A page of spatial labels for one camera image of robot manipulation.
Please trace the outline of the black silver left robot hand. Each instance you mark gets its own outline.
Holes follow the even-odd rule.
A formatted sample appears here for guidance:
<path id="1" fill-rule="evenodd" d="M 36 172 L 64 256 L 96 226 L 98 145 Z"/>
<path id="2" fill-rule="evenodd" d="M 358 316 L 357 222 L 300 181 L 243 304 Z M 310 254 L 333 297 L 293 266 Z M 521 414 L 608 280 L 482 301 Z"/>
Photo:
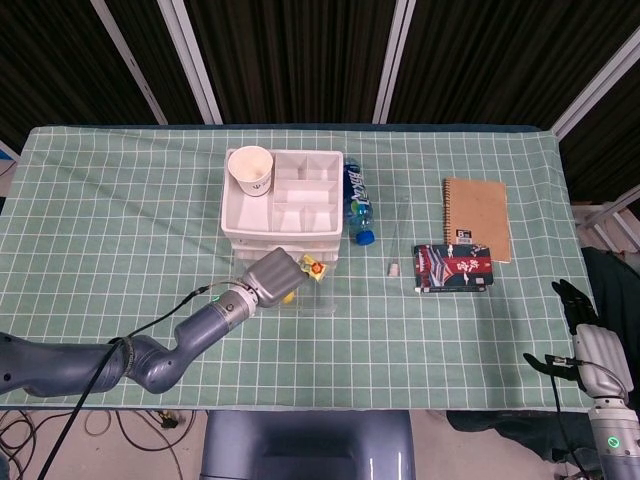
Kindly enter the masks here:
<path id="1" fill-rule="evenodd" d="M 254 262 L 241 276 L 256 293 L 261 308 L 278 305 L 308 279 L 308 273 L 281 247 Z"/>

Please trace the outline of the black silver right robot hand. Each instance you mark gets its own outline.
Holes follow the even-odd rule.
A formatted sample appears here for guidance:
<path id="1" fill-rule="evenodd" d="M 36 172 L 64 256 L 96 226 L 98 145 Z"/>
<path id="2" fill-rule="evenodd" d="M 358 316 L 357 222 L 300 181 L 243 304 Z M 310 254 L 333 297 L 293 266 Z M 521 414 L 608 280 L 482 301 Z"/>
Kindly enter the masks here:
<path id="1" fill-rule="evenodd" d="M 537 372 L 575 382 L 593 399 L 617 398 L 625 405 L 634 384 L 618 335 L 601 325 L 590 299 L 573 284 L 552 283 L 564 309 L 573 355 L 547 354 L 543 361 L 525 353 L 525 361 Z"/>

